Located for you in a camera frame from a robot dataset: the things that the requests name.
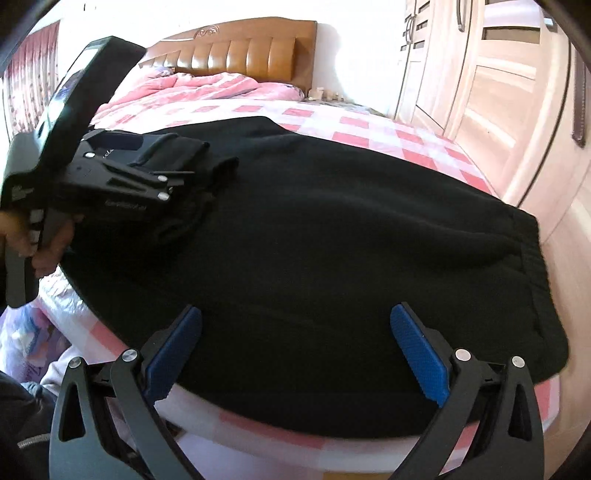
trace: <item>human hand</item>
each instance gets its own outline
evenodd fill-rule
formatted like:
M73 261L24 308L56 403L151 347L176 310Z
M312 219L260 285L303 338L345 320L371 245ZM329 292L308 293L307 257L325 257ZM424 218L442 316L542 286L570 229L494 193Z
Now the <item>human hand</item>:
M22 257L32 257L35 276L43 278L55 272L64 250L74 238L74 219L68 219L57 231L49 245L36 249L31 243L27 218L17 212L0 212L0 252L4 257L9 245Z

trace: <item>pink comforter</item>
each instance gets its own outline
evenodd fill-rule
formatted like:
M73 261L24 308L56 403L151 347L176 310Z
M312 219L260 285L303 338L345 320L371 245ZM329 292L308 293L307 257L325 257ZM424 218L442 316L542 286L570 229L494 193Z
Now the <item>pink comforter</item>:
M206 77L194 77L188 73L147 79L109 103L101 105L93 120L100 121L106 115L133 104L134 109L154 108L174 102L215 100L228 98L250 98L256 100L303 99L300 89L283 83L259 83L240 73L218 73Z

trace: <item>curtain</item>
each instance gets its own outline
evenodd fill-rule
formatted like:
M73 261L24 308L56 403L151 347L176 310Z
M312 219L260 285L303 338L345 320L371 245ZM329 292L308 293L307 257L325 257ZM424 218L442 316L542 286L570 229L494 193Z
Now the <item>curtain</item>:
M55 22L30 34L12 57L4 74L5 115L11 137L30 132L57 87Z

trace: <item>folded black garment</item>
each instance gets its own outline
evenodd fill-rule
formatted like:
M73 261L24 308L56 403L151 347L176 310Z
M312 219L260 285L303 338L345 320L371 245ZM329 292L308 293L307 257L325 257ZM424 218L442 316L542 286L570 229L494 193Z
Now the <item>folded black garment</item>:
M299 432L419 434L436 411L389 330L407 301L454 348L562 369L537 221L444 174L284 130L267 118L166 129L239 157L236 178L185 238L126 254L82 226L63 270L139 347L186 304L203 337L179 383Z

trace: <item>wooden cabinet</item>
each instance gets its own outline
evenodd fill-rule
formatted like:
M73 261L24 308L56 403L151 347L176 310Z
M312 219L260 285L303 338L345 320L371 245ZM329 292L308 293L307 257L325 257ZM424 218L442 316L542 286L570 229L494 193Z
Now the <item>wooden cabinet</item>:
M445 130L462 74L472 0L436 1L423 81L417 99L420 115Z
M398 101L394 109L395 116L400 108L401 101L406 99L408 102L409 92L407 92L408 82L407 79L407 66L410 51L413 48L412 39L412 27L414 21L416 0L405 0L406 8L404 11L404 25L400 25L402 36L400 38L400 52L396 60L396 83L394 85L394 91L398 91Z
M467 46L472 0L418 0L395 119L442 134Z
M431 15L436 0L407 0L407 8L413 5L413 14L408 20L408 57L405 64L404 82L395 119L405 124L411 124L419 96L423 71L429 46L431 32Z
M518 205L560 117L569 40L534 0L423 1L395 119L454 140Z
M469 93L445 135L466 151L501 199L517 205L560 117L569 40L544 25L533 0L475 0L473 6L469 48L476 54L464 72Z

